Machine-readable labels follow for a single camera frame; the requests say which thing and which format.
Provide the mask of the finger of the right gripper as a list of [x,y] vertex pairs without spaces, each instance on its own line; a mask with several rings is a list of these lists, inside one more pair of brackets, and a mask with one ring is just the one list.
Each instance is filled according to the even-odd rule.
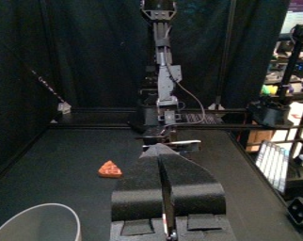
[[197,139],[163,142],[162,145],[177,153],[195,152],[201,149],[201,141]]

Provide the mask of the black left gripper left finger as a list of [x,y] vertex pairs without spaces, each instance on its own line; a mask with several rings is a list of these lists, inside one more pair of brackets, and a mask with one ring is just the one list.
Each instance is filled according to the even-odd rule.
[[138,220],[162,216],[162,184],[158,167],[162,144],[139,155],[118,180],[111,193],[111,220]]

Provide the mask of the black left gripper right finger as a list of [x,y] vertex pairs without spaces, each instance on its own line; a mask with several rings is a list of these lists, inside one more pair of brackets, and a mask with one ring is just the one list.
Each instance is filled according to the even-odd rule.
[[174,215],[223,215],[225,191],[209,171],[162,144],[158,145],[158,161]]

